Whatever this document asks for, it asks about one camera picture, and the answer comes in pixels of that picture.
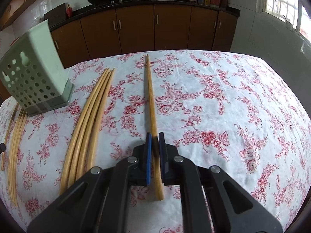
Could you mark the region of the bamboo chopstick of four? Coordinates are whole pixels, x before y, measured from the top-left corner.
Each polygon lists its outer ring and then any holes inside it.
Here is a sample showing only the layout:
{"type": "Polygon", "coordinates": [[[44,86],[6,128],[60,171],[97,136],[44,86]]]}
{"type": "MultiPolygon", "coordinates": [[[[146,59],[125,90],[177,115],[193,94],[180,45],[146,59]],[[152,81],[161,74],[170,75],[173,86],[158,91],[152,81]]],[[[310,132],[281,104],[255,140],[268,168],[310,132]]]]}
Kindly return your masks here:
{"type": "Polygon", "coordinates": [[[111,73],[110,69],[103,72],[84,105],[67,150],[61,180],[62,189],[72,186],[84,172],[84,161],[91,131],[111,73]]]}
{"type": "Polygon", "coordinates": [[[80,129],[82,127],[83,121],[85,119],[85,115],[87,113],[87,110],[89,109],[89,106],[91,104],[91,101],[94,97],[94,95],[96,94],[98,88],[101,86],[101,83],[103,82],[103,80],[105,79],[105,77],[107,76],[107,73],[109,72],[109,69],[107,68],[103,74],[100,76],[98,82],[96,83],[96,85],[93,88],[93,91],[91,92],[91,94],[89,95],[89,98],[87,99],[83,111],[81,112],[81,115],[79,117],[78,123],[76,124],[76,127],[74,129],[74,133],[72,135],[69,147],[67,149],[67,153],[66,153],[66,157],[65,157],[65,161],[64,161],[64,165],[63,165],[63,170],[62,170],[62,176],[61,176],[61,182],[60,182],[60,187],[59,187],[59,194],[63,194],[63,192],[65,192],[65,190],[67,189],[67,180],[68,180],[68,175],[69,175],[69,170],[70,170],[70,166],[71,166],[71,161],[72,161],[72,157],[74,154],[74,149],[75,149],[75,144],[76,141],[78,139],[79,133],[80,133],[80,129]]]}
{"type": "Polygon", "coordinates": [[[81,142],[79,161],[78,161],[78,164],[77,164],[77,167],[76,167],[75,176],[74,176],[75,180],[78,180],[84,173],[84,161],[86,159],[87,152],[89,150],[88,147],[89,147],[91,133],[92,133],[93,125],[94,125],[94,120],[95,120],[95,117],[96,117],[96,113],[98,111],[98,107],[100,105],[101,95],[102,95],[103,90],[104,90],[104,83],[107,82],[108,76],[109,76],[110,72],[111,72],[111,70],[108,72],[108,74],[107,74],[106,78],[104,79],[104,82],[103,82],[99,92],[97,93],[97,95],[95,97],[95,101],[94,101],[94,103],[92,105],[89,119],[87,120],[86,129],[84,131],[83,140],[81,142]]]}
{"type": "Polygon", "coordinates": [[[115,69],[113,69],[109,73],[108,80],[107,80],[107,82],[104,83],[104,90],[103,90],[103,93],[101,95],[100,105],[99,105],[98,111],[96,113],[93,129],[92,129],[92,133],[91,133],[91,138],[90,138],[90,142],[89,142],[89,154],[88,154],[87,166],[86,166],[87,170],[90,170],[94,166],[94,158],[95,158],[95,153],[96,153],[96,149],[97,149],[97,145],[98,145],[99,130],[101,127],[101,121],[102,121],[102,118],[104,115],[105,104],[107,102],[107,97],[108,97],[108,94],[110,91],[111,82],[112,82],[114,73],[115,73],[115,69]]]}

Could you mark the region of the brown lower kitchen cabinets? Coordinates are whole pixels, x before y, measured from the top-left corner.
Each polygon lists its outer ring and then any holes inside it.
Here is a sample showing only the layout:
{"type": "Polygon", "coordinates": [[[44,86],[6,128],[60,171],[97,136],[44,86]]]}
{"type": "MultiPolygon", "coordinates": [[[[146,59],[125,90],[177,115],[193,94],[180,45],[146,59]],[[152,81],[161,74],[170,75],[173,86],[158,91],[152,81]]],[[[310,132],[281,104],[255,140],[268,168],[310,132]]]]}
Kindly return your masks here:
{"type": "Polygon", "coordinates": [[[231,49],[240,10],[183,4],[121,7],[87,15],[51,30],[68,68],[90,59],[151,50],[231,49]]]}

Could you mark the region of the green perforated utensil holder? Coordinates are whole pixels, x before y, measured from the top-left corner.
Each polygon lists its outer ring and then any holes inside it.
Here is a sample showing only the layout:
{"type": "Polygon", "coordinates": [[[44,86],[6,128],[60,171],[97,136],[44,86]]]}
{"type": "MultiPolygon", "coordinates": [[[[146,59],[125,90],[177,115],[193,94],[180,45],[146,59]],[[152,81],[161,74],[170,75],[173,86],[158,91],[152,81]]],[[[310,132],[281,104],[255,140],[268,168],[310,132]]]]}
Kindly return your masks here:
{"type": "Polygon", "coordinates": [[[69,104],[74,90],[45,20],[18,38],[1,58],[1,81],[29,116],[69,104]]]}

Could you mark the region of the window with grid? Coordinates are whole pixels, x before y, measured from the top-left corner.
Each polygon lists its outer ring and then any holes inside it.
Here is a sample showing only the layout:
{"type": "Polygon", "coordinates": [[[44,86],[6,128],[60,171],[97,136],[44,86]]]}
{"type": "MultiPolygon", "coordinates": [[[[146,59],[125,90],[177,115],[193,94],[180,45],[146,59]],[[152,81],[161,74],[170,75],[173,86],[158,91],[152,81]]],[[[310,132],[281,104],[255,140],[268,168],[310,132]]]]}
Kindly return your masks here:
{"type": "Polygon", "coordinates": [[[261,0],[261,10],[310,41],[310,15],[300,0],[261,0]]]}

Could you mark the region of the small red bottle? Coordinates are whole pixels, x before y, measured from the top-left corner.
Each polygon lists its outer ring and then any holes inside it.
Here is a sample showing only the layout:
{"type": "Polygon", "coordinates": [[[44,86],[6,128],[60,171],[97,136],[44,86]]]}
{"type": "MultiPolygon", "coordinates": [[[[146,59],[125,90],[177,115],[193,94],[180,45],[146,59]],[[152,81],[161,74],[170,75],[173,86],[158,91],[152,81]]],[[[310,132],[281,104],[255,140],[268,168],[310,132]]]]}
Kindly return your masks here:
{"type": "Polygon", "coordinates": [[[67,17],[70,18],[72,16],[72,13],[73,13],[73,9],[71,7],[70,4],[67,4],[66,5],[66,14],[67,14],[67,17]]]}

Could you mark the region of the floral red white tablecloth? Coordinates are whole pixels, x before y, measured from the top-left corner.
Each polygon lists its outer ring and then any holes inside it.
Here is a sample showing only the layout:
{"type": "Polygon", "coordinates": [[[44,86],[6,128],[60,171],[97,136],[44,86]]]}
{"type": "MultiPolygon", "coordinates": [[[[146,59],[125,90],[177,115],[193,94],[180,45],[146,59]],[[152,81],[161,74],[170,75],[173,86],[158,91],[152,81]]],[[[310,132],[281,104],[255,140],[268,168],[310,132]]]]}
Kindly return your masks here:
{"type": "MultiPolygon", "coordinates": [[[[167,50],[149,53],[156,122],[168,144],[196,165],[220,166],[288,228],[310,188],[310,117],[262,59],[242,54],[167,50]]],[[[94,85],[115,69],[101,121],[96,164],[131,155],[149,128],[145,53],[94,59],[66,70],[70,103],[27,119],[17,166],[17,202],[7,171],[1,200],[23,229],[59,195],[66,151],[94,85]]]]}

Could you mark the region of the black box on counter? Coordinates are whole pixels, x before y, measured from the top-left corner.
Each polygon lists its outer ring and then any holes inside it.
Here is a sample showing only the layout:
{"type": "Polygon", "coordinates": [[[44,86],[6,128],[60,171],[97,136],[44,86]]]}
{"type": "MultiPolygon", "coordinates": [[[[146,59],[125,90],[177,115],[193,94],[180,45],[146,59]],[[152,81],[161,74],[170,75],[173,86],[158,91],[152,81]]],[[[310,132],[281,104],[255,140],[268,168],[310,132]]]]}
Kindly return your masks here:
{"type": "Polygon", "coordinates": [[[63,3],[49,12],[44,14],[44,20],[48,20],[49,28],[54,27],[58,23],[65,21],[67,18],[66,14],[66,4],[63,3]]]}

